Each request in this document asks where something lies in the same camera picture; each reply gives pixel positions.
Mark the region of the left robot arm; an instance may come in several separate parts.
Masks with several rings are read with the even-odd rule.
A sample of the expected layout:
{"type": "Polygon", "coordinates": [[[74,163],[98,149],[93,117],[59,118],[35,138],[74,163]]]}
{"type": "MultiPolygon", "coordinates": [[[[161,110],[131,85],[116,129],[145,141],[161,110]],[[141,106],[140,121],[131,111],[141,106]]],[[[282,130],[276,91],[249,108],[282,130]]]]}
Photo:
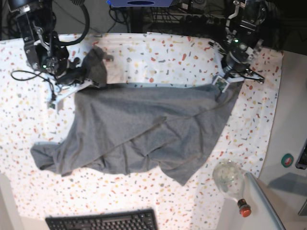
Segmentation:
{"type": "Polygon", "coordinates": [[[261,52],[260,25],[266,19],[267,6],[263,0],[234,0],[232,6],[226,18],[222,66],[225,73],[243,74],[261,52]]]}

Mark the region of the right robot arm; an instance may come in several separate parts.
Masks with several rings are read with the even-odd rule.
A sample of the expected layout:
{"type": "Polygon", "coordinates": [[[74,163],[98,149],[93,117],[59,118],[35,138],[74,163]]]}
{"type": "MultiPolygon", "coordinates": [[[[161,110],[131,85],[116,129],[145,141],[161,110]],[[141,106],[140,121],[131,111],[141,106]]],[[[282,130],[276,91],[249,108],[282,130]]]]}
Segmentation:
{"type": "Polygon", "coordinates": [[[55,31],[56,16],[50,0],[10,0],[10,12],[15,12],[27,61],[34,71],[54,77],[57,84],[72,85],[85,82],[86,69],[78,67],[79,59],[69,61],[68,46],[80,43],[90,28],[90,17],[82,0],[72,3],[79,6],[85,18],[84,31],[74,41],[60,41],[55,31]]]}

